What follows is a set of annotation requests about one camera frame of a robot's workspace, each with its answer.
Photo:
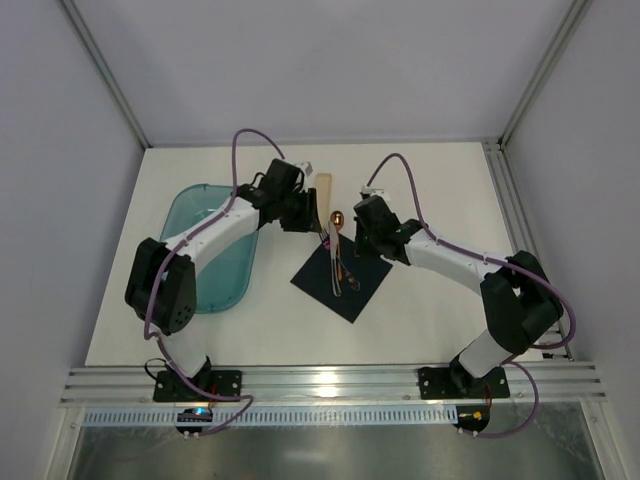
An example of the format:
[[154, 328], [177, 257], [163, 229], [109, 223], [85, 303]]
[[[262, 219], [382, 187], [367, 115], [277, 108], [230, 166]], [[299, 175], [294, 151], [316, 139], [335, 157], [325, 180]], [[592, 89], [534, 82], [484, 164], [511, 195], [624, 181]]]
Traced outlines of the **iridescent fork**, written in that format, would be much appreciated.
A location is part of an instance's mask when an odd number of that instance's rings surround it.
[[[329, 232], [326, 230], [325, 233], [321, 233], [320, 234], [320, 239], [321, 239], [321, 245], [323, 246], [323, 248], [325, 250], [327, 250], [329, 252]], [[343, 280], [346, 280], [349, 287], [353, 290], [353, 291], [359, 291], [360, 290], [360, 283], [359, 281], [355, 278], [355, 276], [346, 268], [346, 265], [344, 264], [344, 262], [342, 261], [342, 259], [340, 260], [340, 263], [342, 264], [342, 266], [344, 267], [344, 278]]]

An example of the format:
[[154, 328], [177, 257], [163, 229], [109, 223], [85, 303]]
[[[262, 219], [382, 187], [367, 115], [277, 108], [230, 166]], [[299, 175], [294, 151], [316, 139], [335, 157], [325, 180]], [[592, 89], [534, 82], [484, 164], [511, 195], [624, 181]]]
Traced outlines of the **beige cutlery case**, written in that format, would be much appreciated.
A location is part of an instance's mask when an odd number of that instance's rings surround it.
[[323, 233], [326, 232], [331, 213], [332, 180], [330, 173], [318, 173], [315, 177], [318, 219]]

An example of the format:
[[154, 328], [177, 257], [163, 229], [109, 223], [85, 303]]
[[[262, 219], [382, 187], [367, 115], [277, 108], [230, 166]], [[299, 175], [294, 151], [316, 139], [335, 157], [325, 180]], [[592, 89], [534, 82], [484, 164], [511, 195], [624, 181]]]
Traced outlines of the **black paper napkin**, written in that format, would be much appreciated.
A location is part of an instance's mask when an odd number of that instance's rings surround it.
[[392, 265], [379, 257], [356, 256], [355, 243], [343, 235], [339, 237], [341, 261], [359, 283], [358, 290], [354, 290], [343, 276], [340, 282], [342, 294], [334, 295], [330, 253], [321, 246], [296, 272], [291, 283], [344, 320], [354, 323], [392, 270]]

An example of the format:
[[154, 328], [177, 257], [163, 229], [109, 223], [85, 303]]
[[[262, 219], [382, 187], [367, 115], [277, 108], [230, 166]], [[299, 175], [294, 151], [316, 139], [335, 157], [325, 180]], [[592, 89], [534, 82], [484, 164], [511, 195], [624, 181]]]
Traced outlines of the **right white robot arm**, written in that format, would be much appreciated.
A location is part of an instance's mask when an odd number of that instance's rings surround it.
[[379, 195], [365, 193], [354, 206], [356, 249], [442, 275], [479, 295], [486, 328], [448, 365], [456, 394], [479, 394], [488, 375], [532, 348], [564, 314], [538, 259], [529, 252], [491, 260], [465, 254], [427, 232], [419, 220], [402, 223]]

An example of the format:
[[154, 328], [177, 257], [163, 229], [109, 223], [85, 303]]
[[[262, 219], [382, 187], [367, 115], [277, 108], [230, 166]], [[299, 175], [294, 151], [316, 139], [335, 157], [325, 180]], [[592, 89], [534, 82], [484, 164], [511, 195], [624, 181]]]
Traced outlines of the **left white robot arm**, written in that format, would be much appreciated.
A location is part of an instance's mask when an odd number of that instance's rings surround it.
[[125, 303], [144, 322], [145, 339], [157, 341], [181, 379], [203, 371], [208, 357], [189, 332], [196, 313], [201, 271], [237, 241], [277, 222], [286, 232], [317, 233], [317, 193], [305, 185], [309, 163], [274, 159], [258, 183], [235, 187], [212, 214], [164, 242], [147, 238], [137, 247]]

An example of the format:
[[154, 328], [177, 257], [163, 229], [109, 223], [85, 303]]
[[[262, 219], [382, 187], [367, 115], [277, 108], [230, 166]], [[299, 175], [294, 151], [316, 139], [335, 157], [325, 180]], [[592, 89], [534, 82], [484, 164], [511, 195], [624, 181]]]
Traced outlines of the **copper spoon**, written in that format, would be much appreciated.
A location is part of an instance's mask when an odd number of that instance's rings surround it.
[[[334, 225], [336, 232], [339, 233], [342, 227], [344, 226], [344, 214], [341, 211], [335, 210], [331, 213], [330, 220]], [[341, 260], [340, 240], [337, 240], [336, 256], [337, 256], [337, 280], [342, 281], [344, 278], [344, 267], [340, 263], [340, 260]]]

